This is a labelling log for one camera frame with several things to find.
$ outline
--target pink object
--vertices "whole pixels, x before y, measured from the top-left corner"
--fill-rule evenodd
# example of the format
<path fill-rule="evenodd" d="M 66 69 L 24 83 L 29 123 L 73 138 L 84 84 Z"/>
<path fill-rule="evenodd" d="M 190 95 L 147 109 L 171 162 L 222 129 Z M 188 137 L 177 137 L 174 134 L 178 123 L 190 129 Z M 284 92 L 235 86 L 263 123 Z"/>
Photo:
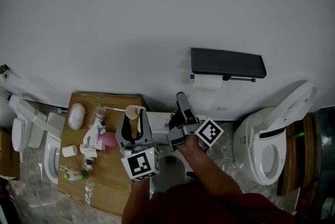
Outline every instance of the pink object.
<path fill-rule="evenodd" d="M 97 135 L 97 138 L 98 140 L 102 140 L 102 143 L 106 146 L 109 146 L 109 147 L 114 147 L 117 145 L 117 141 L 116 141 L 116 137 L 115 137 L 115 134 L 114 133 L 111 133 L 111 132 L 106 132 L 106 133 L 103 133 L 101 134 L 99 131 L 98 131 L 98 135 Z"/>

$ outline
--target gray marble floor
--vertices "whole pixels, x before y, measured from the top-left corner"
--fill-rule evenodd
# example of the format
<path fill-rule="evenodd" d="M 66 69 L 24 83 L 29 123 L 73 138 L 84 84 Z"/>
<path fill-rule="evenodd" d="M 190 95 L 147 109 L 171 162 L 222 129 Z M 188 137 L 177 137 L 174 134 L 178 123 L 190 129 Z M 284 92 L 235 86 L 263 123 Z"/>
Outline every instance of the gray marble floor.
<path fill-rule="evenodd" d="M 243 192 L 263 194 L 278 208 L 292 212 L 297 193 L 280 197 L 276 195 L 276 184 L 261 186 L 247 179 L 233 161 L 232 125 L 223 124 L 222 127 L 225 133 L 208 152 L 211 159 L 239 183 Z M 45 144 L 46 134 L 40 148 L 28 148 L 24 152 L 24 163 L 20 164 L 20 180 L 10 181 L 22 223 L 120 223 L 120 218 L 83 205 L 58 192 L 57 186 L 47 178 L 43 167 Z"/>

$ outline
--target white bottle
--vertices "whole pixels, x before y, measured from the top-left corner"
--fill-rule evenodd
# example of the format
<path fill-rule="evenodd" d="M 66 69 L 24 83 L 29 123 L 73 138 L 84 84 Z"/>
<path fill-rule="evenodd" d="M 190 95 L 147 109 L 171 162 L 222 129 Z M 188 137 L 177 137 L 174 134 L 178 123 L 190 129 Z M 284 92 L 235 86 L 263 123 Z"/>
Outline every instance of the white bottle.
<path fill-rule="evenodd" d="M 66 174 L 64 174 L 64 177 L 69 181 L 85 180 L 87 179 L 87 172 L 86 171 L 68 171 Z"/>

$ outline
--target gray wall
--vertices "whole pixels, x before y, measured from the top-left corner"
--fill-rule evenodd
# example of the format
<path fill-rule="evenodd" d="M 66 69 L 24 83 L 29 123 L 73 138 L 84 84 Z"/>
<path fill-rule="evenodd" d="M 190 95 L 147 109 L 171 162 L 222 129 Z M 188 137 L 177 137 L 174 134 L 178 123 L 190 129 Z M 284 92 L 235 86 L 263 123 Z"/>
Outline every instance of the gray wall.
<path fill-rule="evenodd" d="M 0 0 L 0 61 L 15 93 L 67 106 L 72 91 L 142 93 L 175 106 L 199 94 L 190 48 L 263 56 L 267 77 L 206 93 L 217 119 L 277 104 L 293 82 L 335 105 L 335 0 Z"/>

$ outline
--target brown box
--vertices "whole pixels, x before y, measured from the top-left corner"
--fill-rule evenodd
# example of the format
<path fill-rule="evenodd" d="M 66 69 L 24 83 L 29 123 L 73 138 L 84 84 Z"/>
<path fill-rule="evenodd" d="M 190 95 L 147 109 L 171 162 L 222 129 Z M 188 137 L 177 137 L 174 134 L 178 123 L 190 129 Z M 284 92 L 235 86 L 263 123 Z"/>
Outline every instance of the brown box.
<path fill-rule="evenodd" d="M 20 178 L 20 156 L 13 149 L 12 137 L 0 129 L 0 177 L 6 180 Z"/>
<path fill-rule="evenodd" d="M 74 103 L 81 103 L 86 109 L 84 124 L 80 130 L 72 130 L 68 125 L 68 116 Z M 111 108 L 126 109 L 128 105 L 146 107 L 140 95 L 110 95 L 96 93 L 73 93 L 69 104 L 69 112 L 63 130 L 61 148 L 76 145 L 78 155 L 65 158 L 60 153 L 58 170 L 58 190 L 76 200 L 101 211 L 122 216 L 122 212 L 129 197 L 131 180 L 121 162 L 122 155 L 119 146 L 107 147 L 105 151 L 97 151 L 98 157 L 94 162 L 94 169 L 88 173 L 87 180 L 68 181 L 64 173 L 68 170 L 83 169 L 84 155 L 80 153 L 80 144 L 87 132 L 87 125 L 91 116 L 100 104 Z M 121 111 L 107 110 L 104 120 L 106 130 L 115 132 Z M 131 122 L 132 132 L 137 132 L 137 121 Z"/>

